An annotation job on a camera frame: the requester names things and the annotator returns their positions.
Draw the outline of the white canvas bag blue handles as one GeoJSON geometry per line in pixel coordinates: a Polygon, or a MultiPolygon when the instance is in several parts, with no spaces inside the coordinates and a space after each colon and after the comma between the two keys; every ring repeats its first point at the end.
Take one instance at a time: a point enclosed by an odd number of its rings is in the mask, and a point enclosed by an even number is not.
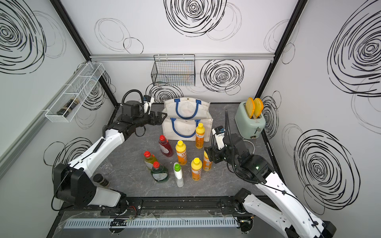
{"type": "Polygon", "coordinates": [[[162,124],[163,135],[168,140],[195,141],[196,128],[203,124],[204,141],[210,141],[213,118],[209,112],[210,103],[195,98],[175,98],[164,102],[163,112],[167,114],[162,124]]]}

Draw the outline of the orange soap bottle front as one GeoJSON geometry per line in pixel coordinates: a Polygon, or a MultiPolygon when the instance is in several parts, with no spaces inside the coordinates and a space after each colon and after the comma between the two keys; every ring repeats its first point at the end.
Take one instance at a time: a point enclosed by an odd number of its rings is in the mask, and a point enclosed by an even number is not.
{"type": "Polygon", "coordinates": [[[194,158],[191,162],[192,179],[199,181],[201,179],[202,161],[200,158],[194,158]]]}

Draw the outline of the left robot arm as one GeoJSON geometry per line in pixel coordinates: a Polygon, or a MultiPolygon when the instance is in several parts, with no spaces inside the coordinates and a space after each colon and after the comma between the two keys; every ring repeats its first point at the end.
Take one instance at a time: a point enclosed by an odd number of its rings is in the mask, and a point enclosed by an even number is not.
{"type": "Polygon", "coordinates": [[[124,212],[129,203],[120,191],[96,186],[91,178],[103,161],[122,145],[137,128],[163,124],[167,113],[153,112],[154,99],[139,90],[129,90],[122,98],[121,114],[102,129],[100,139],[84,153],[67,164],[53,169],[53,198],[68,203],[69,207],[102,206],[124,212]]]}

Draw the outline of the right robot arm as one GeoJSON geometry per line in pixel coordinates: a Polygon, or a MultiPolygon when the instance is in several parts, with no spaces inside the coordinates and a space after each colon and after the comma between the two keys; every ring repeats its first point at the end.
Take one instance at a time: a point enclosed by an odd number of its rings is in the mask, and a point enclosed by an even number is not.
{"type": "Polygon", "coordinates": [[[249,190],[242,188],[234,196],[236,211],[259,217],[285,238],[332,238],[335,225],[323,221],[307,209],[279,177],[273,166],[260,156],[250,153],[243,139],[230,129],[225,112],[225,126],[212,130],[211,146],[205,148],[210,161],[226,162],[240,179],[254,184],[274,203],[262,202],[249,190]]]}

